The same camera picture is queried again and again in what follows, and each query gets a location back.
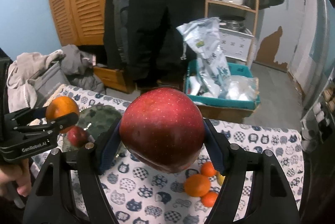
metal screw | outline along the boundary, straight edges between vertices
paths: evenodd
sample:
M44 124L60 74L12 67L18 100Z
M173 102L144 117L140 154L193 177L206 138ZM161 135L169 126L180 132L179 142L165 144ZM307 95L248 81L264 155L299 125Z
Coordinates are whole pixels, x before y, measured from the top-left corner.
M54 148L54 149L51 150L52 155L56 155L58 152L59 152L58 148Z
M265 155L267 155L267 156L272 156L272 155L273 155L273 152L272 152L271 150L269 150L269 149L266 149L266 150L265 150Z
M231 149L238 150L239 145L238 144L231 144Z
M94 143L92 143L92 142L88 142L86 145L85 145L85 148L87 148L87 149L91 149L91 148L93 148L94 147Z

tangerine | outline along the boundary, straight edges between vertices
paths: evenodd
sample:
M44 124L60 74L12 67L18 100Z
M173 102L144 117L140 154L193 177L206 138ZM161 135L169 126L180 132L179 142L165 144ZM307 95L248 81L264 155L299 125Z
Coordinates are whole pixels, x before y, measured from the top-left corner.
M52 121L60 116L76 113L79 116L79 107L76 102L68 96L60 96L55 98L46 108L46 120ZM67 127L60 131L60 133L67 133L71 127Z
M207 177L212 177L216 175L216 170L212 162L206 162L201 167L201 174Z
M213 207L217 199L217 196L218 196L218 193L210 191L206 195L201 197L201 203L206 207Z
M210 180L204 175L194 174L185 181L184 189L191 197L202 197L209 192Z

red apple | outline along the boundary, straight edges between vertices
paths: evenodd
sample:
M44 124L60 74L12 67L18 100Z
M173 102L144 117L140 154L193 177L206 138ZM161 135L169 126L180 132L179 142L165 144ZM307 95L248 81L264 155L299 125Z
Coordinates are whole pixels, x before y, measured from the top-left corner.
M80 148L88 142L87 132L78 126L73 126L66 134L71 145Z
M126 109L120 137L140 161L166 173L189 167L205 138L198 107L184 93L159 88L142 94Z

table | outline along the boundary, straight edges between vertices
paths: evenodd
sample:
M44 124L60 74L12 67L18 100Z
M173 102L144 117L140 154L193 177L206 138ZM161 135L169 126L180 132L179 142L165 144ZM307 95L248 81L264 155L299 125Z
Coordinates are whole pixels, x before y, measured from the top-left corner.
M58 96L73 98L80 109L95 104L115 107L124 113L130 102L83 90L72 85L61 85L49 98L48 105ZM32 124L46 121L35 120ZM235 124L211 119L215 129L225 134L229 142L237 143L245 150L261 153L270 149L279 160L290 183L297 207L300 206L303 190L304 161L301 150L301 136L296 130L265 128ZM59 136L58 148L63 146L63 136ZM37 170L41 168L50 151L33 157ZM189 197L183 190L187 177L198 173L202 164L209 161L203 147L197 161L187 170L178 174L165 174L139 162L128 151L116 159L114 166L100 176L105 194L119 222L126 224L152 223L204 223L210 208L204 207L200 198ZM81 195L78 174L72 171L72 183L77 207L87 214ZM215 176L210 178L211 190L220 191ZM246 173L241 200L235 220L244 217L252 184L252 172Z

teal plastic basket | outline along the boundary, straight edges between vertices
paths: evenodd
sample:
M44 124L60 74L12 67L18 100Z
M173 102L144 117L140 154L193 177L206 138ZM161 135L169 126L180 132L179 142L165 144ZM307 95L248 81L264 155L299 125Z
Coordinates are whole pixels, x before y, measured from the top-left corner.
M248 78L253 77L249 68L245 65L228 63L228 66L229 66L229 70L232 75L244 76ZM211 97L190 95L187 93L190 87L189 77L196 73L197 73L197 61L192 60L191 62L189 62L189 65L188 65L186 85L185 85L185 91L184 91L192 101L201 102L206 105L214 106L214 107L238 108L238 109L247 109L247 110L255 110L256 107L261 103L259 95L257 96L257 99L255 101L214 99Z

